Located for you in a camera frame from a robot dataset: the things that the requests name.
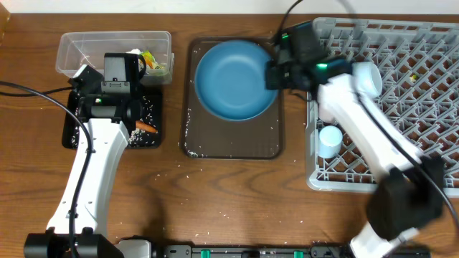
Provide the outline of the orange carrot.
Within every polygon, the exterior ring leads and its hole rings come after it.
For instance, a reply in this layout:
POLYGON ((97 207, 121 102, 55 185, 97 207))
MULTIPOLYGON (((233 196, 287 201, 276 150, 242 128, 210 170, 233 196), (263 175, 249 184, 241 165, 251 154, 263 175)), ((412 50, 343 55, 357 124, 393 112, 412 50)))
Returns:
POLYGON ((144 122, 140 121, 140 120, 137 120, 136 121, 136 128, 139 129, 139 130, 144 130, 148 133, 157 133, 157 129, 155 129, 155 127, 151 126, 151 125, 148 125, 148 124, 145 124, 144 122))

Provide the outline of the yellow green snack wrapper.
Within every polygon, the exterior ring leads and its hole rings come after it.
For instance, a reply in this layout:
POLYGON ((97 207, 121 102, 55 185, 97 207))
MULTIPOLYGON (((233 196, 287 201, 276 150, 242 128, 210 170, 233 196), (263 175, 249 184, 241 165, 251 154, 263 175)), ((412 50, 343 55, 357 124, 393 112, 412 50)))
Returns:
POLYGON ((141 52, 139 55, 141 56, 141 58, 138 59, 139 71, 145 70, 145 76, 160 76, 166 74, 166 65, 157 62, 149 51, 141 52))

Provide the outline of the dark blue plate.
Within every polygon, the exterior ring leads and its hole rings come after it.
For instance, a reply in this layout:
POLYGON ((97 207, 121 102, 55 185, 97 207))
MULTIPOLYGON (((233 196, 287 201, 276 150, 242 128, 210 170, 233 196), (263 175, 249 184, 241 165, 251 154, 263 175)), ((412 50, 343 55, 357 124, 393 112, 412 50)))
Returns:
POLYGON ((202 106, 223 120, 243 121, 261 115, 278 92, 266 88, 270 55, 260 45, 230 40, 212 47, 199 61, 195 93, 202 106))

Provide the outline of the light blue bowl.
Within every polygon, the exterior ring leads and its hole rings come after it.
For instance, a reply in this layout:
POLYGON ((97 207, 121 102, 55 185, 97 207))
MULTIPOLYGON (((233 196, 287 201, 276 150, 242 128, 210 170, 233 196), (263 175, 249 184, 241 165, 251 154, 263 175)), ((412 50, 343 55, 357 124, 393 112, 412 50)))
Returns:
POLYGON ((376 99, 382 93, 382 77, 378 67, 372 62, 353 63, 353 75, 360 93, 376 99))

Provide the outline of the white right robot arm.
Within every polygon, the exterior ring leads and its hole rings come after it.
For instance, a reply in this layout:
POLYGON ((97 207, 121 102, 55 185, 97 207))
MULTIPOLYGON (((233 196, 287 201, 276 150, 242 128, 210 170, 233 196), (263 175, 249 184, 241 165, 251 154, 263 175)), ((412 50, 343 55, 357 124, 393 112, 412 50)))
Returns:
POLYGON ((366 86, 381 82, 376 65, 320 57, 272 59, 265 68, 269 90, 308 92, 363 155, 377 188, 366 205, 367 223, 349 243, 354 257, 383 257, 441 217, 451 205, 443 191, 444 163, 426 156, 376 106, 366 86))

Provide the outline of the white tissue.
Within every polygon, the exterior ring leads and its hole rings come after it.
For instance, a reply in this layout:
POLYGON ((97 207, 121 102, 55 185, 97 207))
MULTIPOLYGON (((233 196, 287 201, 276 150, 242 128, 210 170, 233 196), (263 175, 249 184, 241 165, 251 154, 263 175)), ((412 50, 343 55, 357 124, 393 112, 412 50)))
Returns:
POLYGON ((137 54, 141 55, 142 51, 139 49, 132 49, 131 51, 127 52, 127 54, 137 54))

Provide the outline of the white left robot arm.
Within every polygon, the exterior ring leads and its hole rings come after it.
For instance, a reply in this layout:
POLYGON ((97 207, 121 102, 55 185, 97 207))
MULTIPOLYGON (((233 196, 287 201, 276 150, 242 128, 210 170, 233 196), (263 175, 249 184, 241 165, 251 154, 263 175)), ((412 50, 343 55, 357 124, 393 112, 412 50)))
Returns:
POLYGON ((152 257, 150 241, 107 239, 108 206, 128 131, 140 118, 140 79, 134 61, 107 64, 100 85, 81 97, 77 154, 65 192, 45 232, 31 233, 25 257, 152 257))

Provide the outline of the light blue plastic cup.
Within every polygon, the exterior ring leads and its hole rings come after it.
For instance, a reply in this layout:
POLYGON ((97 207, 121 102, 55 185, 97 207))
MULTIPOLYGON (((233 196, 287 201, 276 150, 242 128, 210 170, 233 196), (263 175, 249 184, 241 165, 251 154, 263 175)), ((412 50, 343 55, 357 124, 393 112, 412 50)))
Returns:
POLYGON ((336 126, 328 125, 322 128, 318 135, 318 156, 333 158, 339 154, 343 141, 343 133, 336 126))

